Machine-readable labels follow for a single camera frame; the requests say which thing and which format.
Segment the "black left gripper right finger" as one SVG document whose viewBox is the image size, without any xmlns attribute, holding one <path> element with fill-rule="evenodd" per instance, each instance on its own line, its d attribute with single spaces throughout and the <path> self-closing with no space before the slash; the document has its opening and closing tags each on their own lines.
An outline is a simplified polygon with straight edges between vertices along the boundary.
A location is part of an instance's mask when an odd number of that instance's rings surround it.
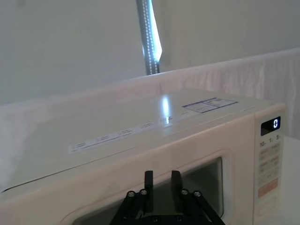
<svg viewBox="0 0 300 225">
<path fill-rule="evenodd" d="M 199 190 L 190 192 L 183 187 L 181 173 L 172 171 L 171 190 L 174 206 L 178 213 L 179 225 L 224 225 L 225 223 L 214 211 Z"/>
</svg>

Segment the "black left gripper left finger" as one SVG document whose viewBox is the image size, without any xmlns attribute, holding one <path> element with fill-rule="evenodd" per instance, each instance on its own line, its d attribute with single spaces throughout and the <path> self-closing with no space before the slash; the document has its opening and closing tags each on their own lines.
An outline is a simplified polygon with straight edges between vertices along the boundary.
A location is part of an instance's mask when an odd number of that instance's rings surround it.
<svg viewBox="0 0 300 225">
<path fill-rule="evenodd" d="M 153 212 L 153 171 L 144 174 L 144 188 L 139 192 L 128 191 L 110 224 L 112 225 L 151 225 Z"/>
</svg>

